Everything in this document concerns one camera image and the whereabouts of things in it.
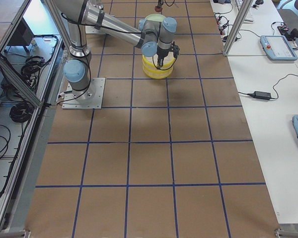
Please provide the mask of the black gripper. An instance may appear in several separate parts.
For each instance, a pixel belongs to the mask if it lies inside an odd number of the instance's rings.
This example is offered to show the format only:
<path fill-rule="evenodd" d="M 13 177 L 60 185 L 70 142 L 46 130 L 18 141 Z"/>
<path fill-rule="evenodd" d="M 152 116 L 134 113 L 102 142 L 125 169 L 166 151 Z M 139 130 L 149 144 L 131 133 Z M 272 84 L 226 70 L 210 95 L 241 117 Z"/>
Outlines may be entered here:
<path fill-rule="evenodd" d="M 161 7 L 161 0 L 158 0 L 158 7 Z M 155 66 L 156 69 L 161 69 L 163 67 L 163 61 L 164 58 L 168 56 L 170 52 L 171 45 L 170 44 L 164 44 L 162 46 L 157 46 L 157 65 Z"/>

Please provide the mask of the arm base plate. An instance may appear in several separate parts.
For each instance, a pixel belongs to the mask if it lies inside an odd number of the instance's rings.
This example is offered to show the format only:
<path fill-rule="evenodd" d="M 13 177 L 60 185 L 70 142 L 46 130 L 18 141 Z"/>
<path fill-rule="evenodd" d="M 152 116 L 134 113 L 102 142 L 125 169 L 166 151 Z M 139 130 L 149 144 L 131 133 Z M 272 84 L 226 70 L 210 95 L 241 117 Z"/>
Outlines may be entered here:
<path fill-rule="evenodd" d="M 94 28 L 93 26 L 86 26 L 85 32 L 87 35 L 105 35 L 106 34 L 102 30 L 98 30 L 98 29 Z"/>
<path fill-rule="evenodd" d="M 103 102 L 103 94 L 105 88 L 105 78 L 92 78 L 89 89 L 78 99 L 82 92 L 73 91 L 68 83 L 67 90 L 72 91 L 65 95 L 65 102 L 62 103 L 64 110 L 89 110 L 101 109 Z"/>

